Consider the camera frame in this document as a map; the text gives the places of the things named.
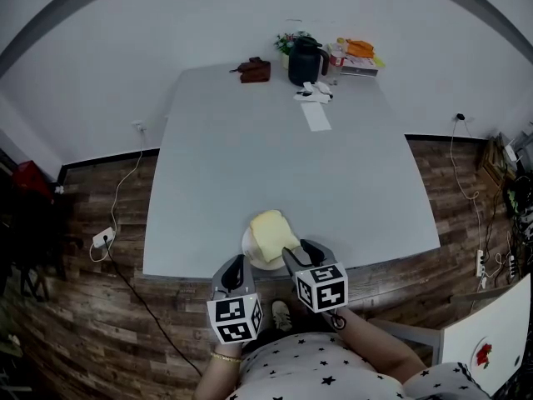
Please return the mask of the person's star print shirt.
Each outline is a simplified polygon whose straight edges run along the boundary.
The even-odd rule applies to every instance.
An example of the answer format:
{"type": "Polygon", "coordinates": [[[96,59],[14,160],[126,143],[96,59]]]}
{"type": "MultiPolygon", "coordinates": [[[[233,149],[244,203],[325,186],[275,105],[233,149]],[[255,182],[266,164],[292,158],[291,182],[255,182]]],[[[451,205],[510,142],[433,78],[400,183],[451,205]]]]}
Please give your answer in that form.
{"type": "Polygon", "coordinates": [[[491,400],[460,362],[407,382],[379,373],[333,333],[284,337],[249,354],[226,400],[491,400]]]}

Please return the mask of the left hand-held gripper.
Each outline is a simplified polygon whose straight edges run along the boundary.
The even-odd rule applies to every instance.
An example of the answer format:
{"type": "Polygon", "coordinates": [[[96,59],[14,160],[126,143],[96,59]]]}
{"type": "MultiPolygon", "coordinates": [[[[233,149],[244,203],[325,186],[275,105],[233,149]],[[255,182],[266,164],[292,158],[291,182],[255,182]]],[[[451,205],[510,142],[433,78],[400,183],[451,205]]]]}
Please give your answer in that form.
{"type": "Polygon", "coordinates": [[[221,344],[247,343],[257,339],[263,311],[252,266],[245,255],[230,258],[214,274],[207,310],[221,344]]]}

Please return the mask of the crumpled white paper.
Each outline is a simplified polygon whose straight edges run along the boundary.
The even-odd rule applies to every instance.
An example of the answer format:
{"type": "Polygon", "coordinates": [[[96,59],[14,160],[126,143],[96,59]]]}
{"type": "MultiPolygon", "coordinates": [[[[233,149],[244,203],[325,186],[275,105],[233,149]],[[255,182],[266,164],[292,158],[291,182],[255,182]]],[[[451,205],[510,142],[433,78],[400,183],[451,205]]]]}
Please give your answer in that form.
{"type": "Polygon", "coordinates": [[[303,88],[293,98],[301,102],[328,104],[333,99],[333,93],[323,82],[304,82],[303,88]]]}

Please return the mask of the yellow bread slice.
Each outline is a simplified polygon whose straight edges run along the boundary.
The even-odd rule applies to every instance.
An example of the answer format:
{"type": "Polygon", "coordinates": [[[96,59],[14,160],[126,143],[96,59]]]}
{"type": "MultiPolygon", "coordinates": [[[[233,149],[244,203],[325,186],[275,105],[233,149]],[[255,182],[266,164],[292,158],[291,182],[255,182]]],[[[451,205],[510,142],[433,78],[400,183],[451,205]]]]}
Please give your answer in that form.
{"type": "Polygon", "coordinates": [[[293,249],[300,246],[300,241],[278,210],[269,210],[255,216],[249,225],[252,235],[261,250],[265,262],[281,256],[283,248],[293,249]]]}

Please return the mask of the person's white shoe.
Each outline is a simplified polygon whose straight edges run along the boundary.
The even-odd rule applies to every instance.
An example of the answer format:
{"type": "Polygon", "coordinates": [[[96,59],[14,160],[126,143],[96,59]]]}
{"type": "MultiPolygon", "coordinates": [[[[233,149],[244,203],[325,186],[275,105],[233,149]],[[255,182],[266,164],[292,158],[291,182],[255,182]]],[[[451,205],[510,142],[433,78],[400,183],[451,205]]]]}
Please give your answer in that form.
{"type": "Polygon", "coordinates": [[[291,313],[282,300],[276,300],[271,304],[271,314],[275,329],[284,333],[292,330],[291,313]]]}

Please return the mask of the white flat box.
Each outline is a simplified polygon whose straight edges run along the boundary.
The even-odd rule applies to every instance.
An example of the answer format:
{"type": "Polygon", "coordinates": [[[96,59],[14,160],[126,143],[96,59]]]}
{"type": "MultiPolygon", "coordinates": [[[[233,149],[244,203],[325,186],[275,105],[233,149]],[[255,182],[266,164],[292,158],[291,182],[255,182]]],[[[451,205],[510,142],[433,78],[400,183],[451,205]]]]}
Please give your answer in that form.
{"type": "Polygon", "coordinates": [[[376,77],[385,66],[385,63],[378,57],[367,58],[346,55],[341,68],[341,75],[376,77]]]}

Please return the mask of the white table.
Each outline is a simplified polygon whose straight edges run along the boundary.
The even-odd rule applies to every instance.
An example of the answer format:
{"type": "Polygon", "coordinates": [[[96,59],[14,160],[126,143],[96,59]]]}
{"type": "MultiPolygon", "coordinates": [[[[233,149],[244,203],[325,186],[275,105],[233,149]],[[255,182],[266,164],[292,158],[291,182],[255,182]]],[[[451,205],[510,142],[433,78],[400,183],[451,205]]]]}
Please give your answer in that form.
{"type": "Polygon", "coordinates": [[[531,276],[499,288],[493,302],[442,329],[429,329],[372,318],[370,323],[391,335],[432,348],[432,364],[459,362],[488,394],[495,394],[519,369],[530,321],[531,276]],[[484,337],[492,341],[490,364],[471,370],[471,356],[484,337]],[[514,366],[516,358],[521,359],[514,366]]]}

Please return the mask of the pile of black equipment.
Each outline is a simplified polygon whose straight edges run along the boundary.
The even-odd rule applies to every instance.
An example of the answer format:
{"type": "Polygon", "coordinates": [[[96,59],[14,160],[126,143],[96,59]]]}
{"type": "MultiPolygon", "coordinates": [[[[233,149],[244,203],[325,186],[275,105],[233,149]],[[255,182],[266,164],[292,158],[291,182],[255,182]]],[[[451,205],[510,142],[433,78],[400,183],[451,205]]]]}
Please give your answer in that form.
{"type": "Polygon", "coordinates": [[[533,172],[509,181],[504,188],[507,211],[526,243],[533,243],[533,172]]]}

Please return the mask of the small white fruit plate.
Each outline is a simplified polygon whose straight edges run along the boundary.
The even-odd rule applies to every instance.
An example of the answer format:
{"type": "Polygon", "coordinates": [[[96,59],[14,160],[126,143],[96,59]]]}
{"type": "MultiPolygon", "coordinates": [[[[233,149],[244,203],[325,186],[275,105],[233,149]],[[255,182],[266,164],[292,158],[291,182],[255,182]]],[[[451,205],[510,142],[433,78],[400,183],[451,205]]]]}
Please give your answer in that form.
{"type": "Polygon", "coordinates": [[[492,341],[489,337],[484,337],[482,338],[476,345],[473,353],[472,353],[472,356],[471,356],[471,370],[477,370],[477,369],[485,369],[483,367],[478,367],[476,365],[476,354],[478,353],[478,351],[481,349],[481,347],[485,344],[485,343],[489,343],[492,345],[492,341]]]}

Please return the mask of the white router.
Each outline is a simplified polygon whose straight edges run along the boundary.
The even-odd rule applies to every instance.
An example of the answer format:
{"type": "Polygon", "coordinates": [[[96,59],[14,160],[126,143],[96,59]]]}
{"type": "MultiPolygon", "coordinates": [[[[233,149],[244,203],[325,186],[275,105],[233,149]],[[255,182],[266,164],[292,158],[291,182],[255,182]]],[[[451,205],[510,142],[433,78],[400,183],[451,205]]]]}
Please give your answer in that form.
{"type": "Polygon", "coordinates": [[[506,161],[516,171],[524,155],[523,147],[517,137],[504,143],[504,154],[506,156],[506,161]]]}

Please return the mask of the wooden crate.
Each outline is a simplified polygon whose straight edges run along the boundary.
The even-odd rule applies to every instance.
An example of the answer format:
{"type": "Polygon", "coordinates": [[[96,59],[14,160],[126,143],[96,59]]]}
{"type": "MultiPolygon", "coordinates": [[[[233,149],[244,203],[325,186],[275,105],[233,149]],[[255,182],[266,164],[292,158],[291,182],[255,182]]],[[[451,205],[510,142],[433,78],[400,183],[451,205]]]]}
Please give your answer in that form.
{"type": "Polygon", "coordinates": [[[478,165],[478,173],[489,187],[495,189],[516,179],[516,165],[505,150],[501,133],[487,140],[478,165]]]}

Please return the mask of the grey rectangular table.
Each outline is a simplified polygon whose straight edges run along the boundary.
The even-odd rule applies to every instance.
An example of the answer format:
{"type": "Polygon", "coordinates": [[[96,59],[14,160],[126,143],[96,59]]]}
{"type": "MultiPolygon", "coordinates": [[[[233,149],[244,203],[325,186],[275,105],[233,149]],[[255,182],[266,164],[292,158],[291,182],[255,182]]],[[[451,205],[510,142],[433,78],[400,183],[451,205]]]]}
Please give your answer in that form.
{"type": "Polygon", "coordinates": [[[177,79],[150,196],[146,275],[212,277],[271,209],[346,268],[439,247],[420,172],[376,80],[342,79],[324,107],[331,130],[312,132],[282,68],[251,84],[231,70],[177,79]]]}

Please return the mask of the orange cloth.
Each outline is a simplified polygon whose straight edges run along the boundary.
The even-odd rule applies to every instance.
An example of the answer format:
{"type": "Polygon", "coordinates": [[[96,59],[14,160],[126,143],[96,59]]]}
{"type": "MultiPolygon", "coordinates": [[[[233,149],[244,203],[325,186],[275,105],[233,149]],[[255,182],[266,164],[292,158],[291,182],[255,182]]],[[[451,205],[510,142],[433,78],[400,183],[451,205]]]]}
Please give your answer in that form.
{"type": "Polygon", "coordinates": [[[374,47],[365,41],[346,40],[346,53],[356,58],[374,58],[374,47]]]}

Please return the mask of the white round plate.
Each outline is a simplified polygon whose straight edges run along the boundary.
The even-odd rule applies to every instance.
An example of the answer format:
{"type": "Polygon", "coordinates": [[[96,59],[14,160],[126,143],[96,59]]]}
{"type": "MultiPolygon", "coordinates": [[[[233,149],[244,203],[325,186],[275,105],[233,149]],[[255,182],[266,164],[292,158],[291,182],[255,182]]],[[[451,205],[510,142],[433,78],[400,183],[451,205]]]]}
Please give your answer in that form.
{"type": "Polygon", "coordinates": [[[248,227],[242,236],[242,253],[248,257],[250,264],[258,270],[274,272],[286,267],[281,256],[270,262],[265,262],[262,258],[261,250],[248,227]]]}

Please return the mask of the person's right forearm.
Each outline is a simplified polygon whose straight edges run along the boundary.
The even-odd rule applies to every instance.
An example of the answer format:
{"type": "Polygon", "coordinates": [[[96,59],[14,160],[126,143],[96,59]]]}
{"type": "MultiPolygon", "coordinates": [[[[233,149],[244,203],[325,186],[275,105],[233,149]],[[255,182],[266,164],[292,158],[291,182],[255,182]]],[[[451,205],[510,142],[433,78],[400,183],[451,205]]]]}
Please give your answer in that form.
{"type": "Polygon", "coordinates": [[[349,308],[338,308],[336,315],[346,321],[337,333],[354,353],[365,358],[379,373],[405,383],[426,370],[426,365],[409,346],[349,308]]]}

